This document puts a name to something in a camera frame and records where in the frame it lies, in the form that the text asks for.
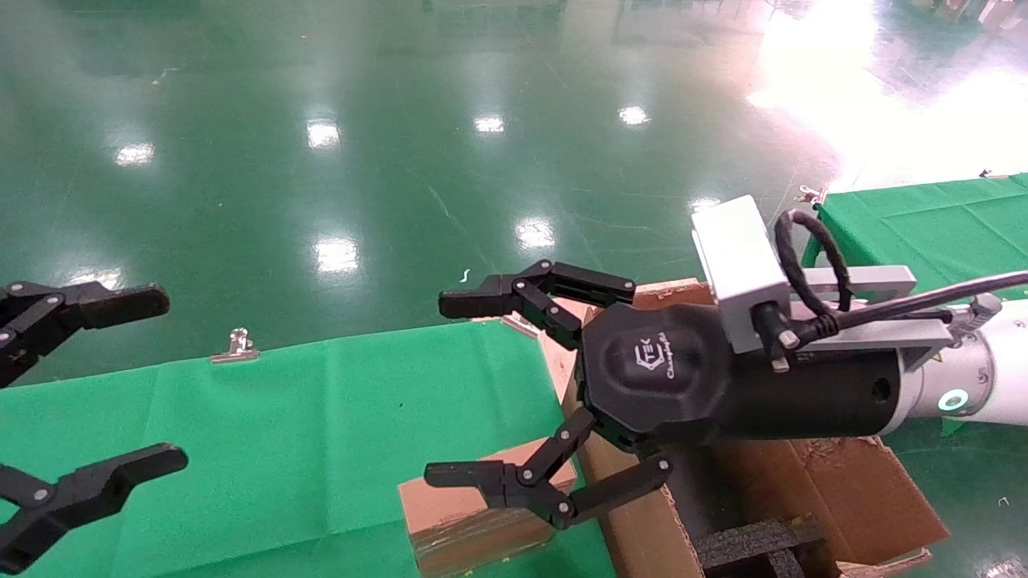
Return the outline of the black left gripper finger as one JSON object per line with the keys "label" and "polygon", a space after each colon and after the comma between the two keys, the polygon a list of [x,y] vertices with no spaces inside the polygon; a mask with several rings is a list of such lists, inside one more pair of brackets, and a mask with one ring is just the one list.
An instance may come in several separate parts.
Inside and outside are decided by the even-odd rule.
{"label": "black left gripper finger", "polygon": [[2,573],[25,572],[70,531],[118,515],[140,484],[188,464],[190,458],[179,446],[157,443],[80,467],[54,483],[2,466],[2,501],[16,507],[1,527]]}
{"label": "black left gripper finger", "polygon": [[2,289],[1,387],[25,376],[80,330],[128,324],[168,314],[158,284],[113,290],[99,282],[51,287],[19,282]]}

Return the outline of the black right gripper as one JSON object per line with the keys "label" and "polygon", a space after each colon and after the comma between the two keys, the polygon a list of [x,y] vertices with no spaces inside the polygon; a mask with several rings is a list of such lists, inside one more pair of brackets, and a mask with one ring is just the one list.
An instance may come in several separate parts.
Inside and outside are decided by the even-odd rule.
{"label": "black right gripper", "polygon": [[[543,259],[517,274],[488,275],[473,289],[439,293],[448,319],[518,312],[577,350],[577,409],[525,464],[429,463],[436,489],[474,487],[491,509],[521,508],[556,530],[589,522],[661,489],[672,463],[661,454],[594,484],[563,493],[553,476],[596,432],[623,451],[659,444],[864,437],[883,432],[900,406],[892,350],[803,352],[785,372],[763,352],[737,354],[713,306],[627,306],[632,279]],[[605,308],[581,321],[556,303]]]}

